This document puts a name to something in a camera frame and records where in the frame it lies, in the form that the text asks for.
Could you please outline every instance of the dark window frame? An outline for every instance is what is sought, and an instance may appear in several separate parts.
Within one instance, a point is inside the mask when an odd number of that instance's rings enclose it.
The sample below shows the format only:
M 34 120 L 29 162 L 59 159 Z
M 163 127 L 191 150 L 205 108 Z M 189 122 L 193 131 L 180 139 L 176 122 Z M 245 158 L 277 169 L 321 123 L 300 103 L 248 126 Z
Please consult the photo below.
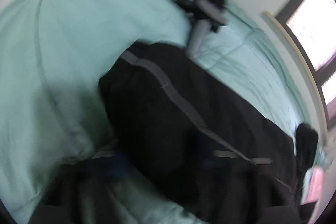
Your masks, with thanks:
M 307 53 L 305 52 L 303 46 L 286 24 L 286 22 L 290 19 L 290 17 L 295 13 L 297 8 L 301 5 L 304 0 L 290 0 L 285 7 L 276 15 L 277 21 L 283 26 L 289 36 L 293 39 L 295 45 L 298 47 L 299 51 L 301 52 L 303 58 L 305 59 L 311 74 L 315 80 L 316 86 L 320 93 L 320 97 L 322 100 L 325 116 L 327 118 L 327 126 L 328 129 L 336 125 L 336 98 L 326 105 L 324 95 L 322 92 L 322 85 L 333 75 L 336 71 L 336 53 L 324 64 L 321 68 L 317 71 L 314 69 Z

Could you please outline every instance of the gray stripe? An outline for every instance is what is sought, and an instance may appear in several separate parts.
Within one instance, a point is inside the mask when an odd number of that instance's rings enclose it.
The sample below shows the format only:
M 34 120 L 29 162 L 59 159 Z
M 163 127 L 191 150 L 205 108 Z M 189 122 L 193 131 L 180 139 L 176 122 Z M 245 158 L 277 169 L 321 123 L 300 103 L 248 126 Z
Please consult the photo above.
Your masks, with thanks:
M 242 159 L 251 161 L 243 153 L 241 153 L 240 151 L 232 147 L 230 144 L 224 141 L 221 137 L 219 137 L 213 131 L 208 129 L 206 123 L 204 122 L 200 114 L 197 112 L 197 110 L 194 109 L 194 107 L 177 92 L 177 90 L 174 88 L 167 74 L 165 74 L 165 72 L 157 64 L 147 59 L 139 59 L 130 51 L 123 52 L 120 57 L 131 65 L 142 67 L 148 70 L 149 72 L 151 72 L 155 76 L 155 78 L 160 82 L 168 98 L 181 111 L 184 112 L 184 114 L 190 119 L 190 121 L 196 126 L 196 128 L 200 132 L 202 132 L 209 138 L 213 139 L 217 143 L 223 145 L 228 150 L 234 152 L 236 155 L 240 156 Z

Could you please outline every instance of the bedding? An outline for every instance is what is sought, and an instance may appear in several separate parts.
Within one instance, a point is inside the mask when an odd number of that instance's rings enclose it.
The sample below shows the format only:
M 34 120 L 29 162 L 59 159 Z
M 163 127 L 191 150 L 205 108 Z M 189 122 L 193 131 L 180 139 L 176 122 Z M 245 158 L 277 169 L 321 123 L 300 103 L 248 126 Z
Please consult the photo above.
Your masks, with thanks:
M 310 119 L 281 57 L 231 1 L 226 17 L 229 25 L 207 37 L 195 61 L 295 140 Z M 90 157 L 113 138 L 97 83 L 118 56 L 139 38 L 185 47 L 189 32 L 170 0 L 15 0 L 0 12 L 0 199 L 18 224 L 28 222 L 64 157 Z M 135 206 L 136 187 L 127 188 L 134 179 L 116 194 L 126 223 L 135 215 L 169 223 L 170 213 L 194 221 L 169 201 Z

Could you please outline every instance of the mint green blanket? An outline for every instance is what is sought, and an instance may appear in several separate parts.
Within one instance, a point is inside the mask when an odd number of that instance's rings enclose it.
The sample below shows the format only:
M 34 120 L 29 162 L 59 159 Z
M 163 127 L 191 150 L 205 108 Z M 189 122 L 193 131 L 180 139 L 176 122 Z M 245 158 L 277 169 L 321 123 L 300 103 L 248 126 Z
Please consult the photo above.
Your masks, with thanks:
M 199 64 L 293 137 L 309 116 L 288 70 L 232 2 L 226 16 L 230 24 L 209 35 Z M 19 224 L 28 222 L 62 158 L 88 157 L 113 136 L 101 75 L 139 38 L 184 47 L 189 32 L 170 0 L 15 0 L 0 12 L 0 199 Z M 139 206 L 141 222 L 170 223 L 164 215 L 172 212 L 181 223 L 198 221 L 166 202 L 169 210 L 164 202 Z M 131 202 L 124 203 L 120 210 Z M 160 218 L 144 221 L 149 211 Z

